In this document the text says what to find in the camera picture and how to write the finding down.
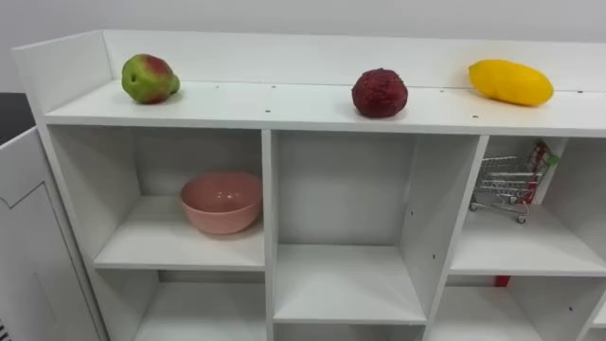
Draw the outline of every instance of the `dark floor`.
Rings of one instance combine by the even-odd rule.
[[[0,145],[33,126],[26,95],[0,93]]]

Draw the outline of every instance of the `pink bowl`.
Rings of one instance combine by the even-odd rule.
[[[242,231],[261,210],[262,184],[243,171],[216,171],[188,182],[181,189],[189,221],[212,234]]]

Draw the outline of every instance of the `metal wire cart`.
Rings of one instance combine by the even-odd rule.
[[[535,141],[526,155],[483,159],[470,210],[497,210],[515,215],[518,223],[525,223],[530,213],[528,205],[544,175],[559,161],[541,140]]]

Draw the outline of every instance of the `fake fruit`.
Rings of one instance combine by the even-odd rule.
[[[353,85],[351,96],[362,116],[384,118],[404,108],[408,89],[396,72],[379,68],[362,74]]]
[[[179,91],[180,84],[170,66],[152,55],[132,56],[122,67],[122,88],[142,104],[165,101]]]
[[[484,96],[514,104],[541,105],[553,96],[544,74],[519,63],[480,61],[470,66],[470,80]]]

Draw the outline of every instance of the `shelf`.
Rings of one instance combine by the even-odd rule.
[[[606,97],[557,92],[545,105],[521,107],[469,89],[409,89],[397,117],[360,117],[349,85],[183,81],[165,103],[137,105],[119,81],[45,115],[48,124],[329,130],[426,134],[606,136]]]
[[[176,197],[141,197],[95,259],[101,269],[263,271],[262,223],[231,236],[199,232]]]
[[[505,288],[447,287],[428,341],[542,341]]]
[[[606,328],[606,304],[602,306],[594,320],[594,327]]]
[[[266,341],[263,285],[161,283],[134,341]]]
[[[395,247],[281,245],[277,260],[275,322],[426,321]]]
[[[606,262],[542,206],[525,224],[500,212],[469,212],[452,275],[606,277]]]

